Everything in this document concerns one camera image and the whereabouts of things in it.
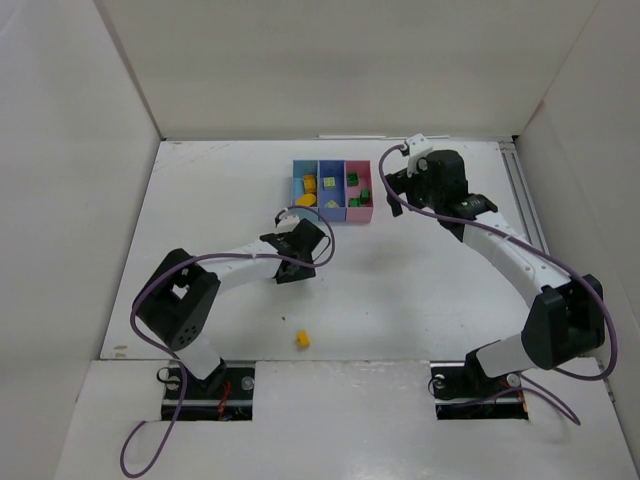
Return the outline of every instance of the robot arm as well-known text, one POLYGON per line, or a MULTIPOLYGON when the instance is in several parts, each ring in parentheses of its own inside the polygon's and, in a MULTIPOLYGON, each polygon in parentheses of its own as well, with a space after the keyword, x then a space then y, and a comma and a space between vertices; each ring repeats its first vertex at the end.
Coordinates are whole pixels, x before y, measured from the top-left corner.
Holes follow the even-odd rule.
MULTIPOLYGON (((312 263, 325 237, 310 221, 290 216, 278 223, 274 232, 228 253, 230 256, 277 254, 312 263)), ((171 251, 141 291, 163 272, 190 258, 183 249, 171 251)), ((315 277, 313 268, 272 258, 224 259, 208 264, 206 269, 194 263, 156 287, 142 302, 137 315, 176 353, 193 377, 191 381, 195 379, 205 391, 214 391, 222 381, 226 366, 201 332, 217 296, 257 280, 275 279, 281 284, 311 277, 315 277)))
MULTIPOLYGON (((484 195, 469 192, 458 152, 434 151, 422 135, 410 137, 405 144, 407 168, 385 176, 396 194, 404 193, 414 207, 482 223, 526 242, 496 205, 484 195)), ((387 201, 394 216, 402 214, 402 206, 392 196, 388 195, 387 201)), ((440 394, 457 398, 492 392, 487 385, 504 380, 510 372, 536 367, 548 370, 603 344, 601 312, 585 289, 564 271, 478 227, 446 221, 440 224, 498 269, 531 309, 522 332, 468 353, 464 368, 455 378, 447 379, 440 394)), ((593 276, 584 279, 602 296, 602 286, 593 276)))

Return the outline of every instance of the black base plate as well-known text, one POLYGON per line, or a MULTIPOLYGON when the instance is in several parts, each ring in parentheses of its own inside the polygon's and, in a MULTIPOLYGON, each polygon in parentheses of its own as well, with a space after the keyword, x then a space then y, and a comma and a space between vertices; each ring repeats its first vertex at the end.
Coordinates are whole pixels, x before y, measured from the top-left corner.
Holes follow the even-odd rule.
MULTIPOLYGON (((168 368, 167 378, 180 378, 180 369, 168 368)), ((189 374, 187 379, 187 393, 185 402, 180 409, 178 421, 234 421, 251 420, 253 418, 253 388, 244 390, 242 379, 255 378, 255 368, 252 366, 234 366, 227 364, 227 370, 222 381, 231 383, 229 394, 222 417, 218 412, 218 405, 224 396, 224 387, 221 385, 213 393, 208 395, 198 384, 197 380, 189 374)), ((161 417, 162 420, 170 420, 175 412, 175 403, 180 395, 180 388, 168 385, 164 389, 161 417)))
POLYGON ((438 420, 529 419, 518 392, 508 393, 495 401, 460 406, 509 388, 506 375, 478 386, 467 378, 464 362, 432 362, 429 388, 436 399, 438 420))

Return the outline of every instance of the red wire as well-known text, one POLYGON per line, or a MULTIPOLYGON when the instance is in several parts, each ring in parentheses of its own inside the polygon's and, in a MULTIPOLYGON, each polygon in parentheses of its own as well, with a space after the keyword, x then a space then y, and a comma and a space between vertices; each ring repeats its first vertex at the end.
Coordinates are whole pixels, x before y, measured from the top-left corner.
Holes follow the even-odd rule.
POLYGON ((218 403, 218 414, 220 415, 220 419, 222 419, 222 415, 224 414, 224 409, 227 406, 227 400, 229 399, 229 395, 231 394, 231 382, 227 380, 222 387, 224 388, 224 395, 220 399, 220 403, 218 403))

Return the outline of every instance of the yellow block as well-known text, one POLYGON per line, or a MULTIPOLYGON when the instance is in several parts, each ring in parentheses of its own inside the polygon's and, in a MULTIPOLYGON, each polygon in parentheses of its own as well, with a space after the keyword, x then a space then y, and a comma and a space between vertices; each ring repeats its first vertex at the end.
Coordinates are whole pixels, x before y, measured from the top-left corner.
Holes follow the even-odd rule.
POLYGON ((309 348, 311 345, 311 340, 309 340, 309 335, 304 330, 300 330, 296 335, 296 342, 298 342, 298 346, 300 348, 309 348))
POLYGON ((316 193, 318 191, 318 187, 316 187, 316 177, 313 175, 303 176, 302 183, 304 184, 304 193, 316 193))
POLYGON ((305 193, 296 200, 296 205, 302 205, 303 207, 313 207, 315 204, 316 196, 313 193, 305 193))

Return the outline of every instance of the green cube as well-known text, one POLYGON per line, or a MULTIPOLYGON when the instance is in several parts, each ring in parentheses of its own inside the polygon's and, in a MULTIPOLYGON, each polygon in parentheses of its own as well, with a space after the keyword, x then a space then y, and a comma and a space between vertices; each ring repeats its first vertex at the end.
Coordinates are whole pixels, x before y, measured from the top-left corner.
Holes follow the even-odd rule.
POLYGON ((336 179, 334 177, 324 177, 322 183, 325 190, 335 190, 336 188, 336 179))
POLYGON ((347 185, 349 187, 356 187, 358 185, 358 174, 357 173, 347 173, 347 185))
POLYGON ((371 192, 368 188, 363 188, 360 192, 360 201, 362 203, 369 203, 371 201, 371 192))

